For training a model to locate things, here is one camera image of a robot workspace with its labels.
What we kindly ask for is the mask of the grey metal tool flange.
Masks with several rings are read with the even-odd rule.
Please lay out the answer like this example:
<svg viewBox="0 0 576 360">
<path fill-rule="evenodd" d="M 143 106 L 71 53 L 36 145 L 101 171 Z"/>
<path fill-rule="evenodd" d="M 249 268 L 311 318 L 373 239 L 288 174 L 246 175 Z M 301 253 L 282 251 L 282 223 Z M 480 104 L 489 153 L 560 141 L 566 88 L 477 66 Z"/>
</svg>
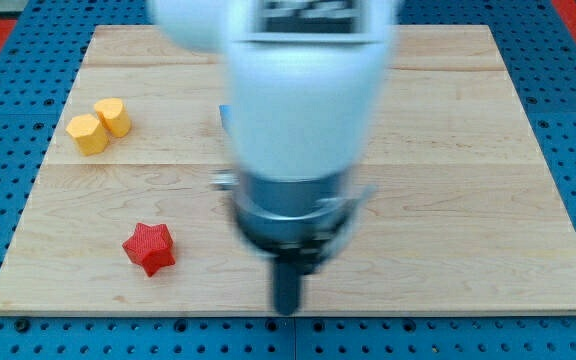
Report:
<svg viewBox="0 0 576 360">
<path fill-rule="evenodd" d="M 342 171 L 323 178 L 270 181 L 219 170 L 212 186 L 227 191 L 239 235 L 275 262 L 312 274 L 346 247 L 360 210 L 374 195 L 372 185 L 357 186 Z"/>
</svg>

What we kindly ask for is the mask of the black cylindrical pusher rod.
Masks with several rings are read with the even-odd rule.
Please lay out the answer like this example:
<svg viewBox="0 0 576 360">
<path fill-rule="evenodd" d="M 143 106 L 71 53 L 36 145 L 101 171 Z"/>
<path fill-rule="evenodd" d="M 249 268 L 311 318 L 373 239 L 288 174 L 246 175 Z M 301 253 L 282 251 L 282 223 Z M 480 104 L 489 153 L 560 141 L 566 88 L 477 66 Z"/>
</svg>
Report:
<svg viewBox="0 0 576 360">
<path fill-rule="evenodd" d="M 292 315 L 300 306 L 301 272 L 293 263 L 275 259 L 272 265 L 274 309 L 283 316 Z"/>
</svg>

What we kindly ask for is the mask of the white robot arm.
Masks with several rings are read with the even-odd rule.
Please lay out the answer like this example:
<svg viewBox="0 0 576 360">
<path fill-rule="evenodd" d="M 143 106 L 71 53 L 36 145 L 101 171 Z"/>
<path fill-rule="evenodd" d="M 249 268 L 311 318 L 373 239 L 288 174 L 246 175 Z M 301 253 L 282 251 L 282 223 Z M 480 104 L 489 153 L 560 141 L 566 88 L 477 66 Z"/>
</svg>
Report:
<svg viewBox="0 0 576 360">
<path fill-rule="evenodd" d="M 147 9 L 178 46 L 224 58 L 235 166 L 216 183 L 239 233 L 271 258 L 274 309 L 292 315 L 303 278 L 344 247 L 372 195 L 352 175 L 398 3 L 153 0 Z"/>
</svg>

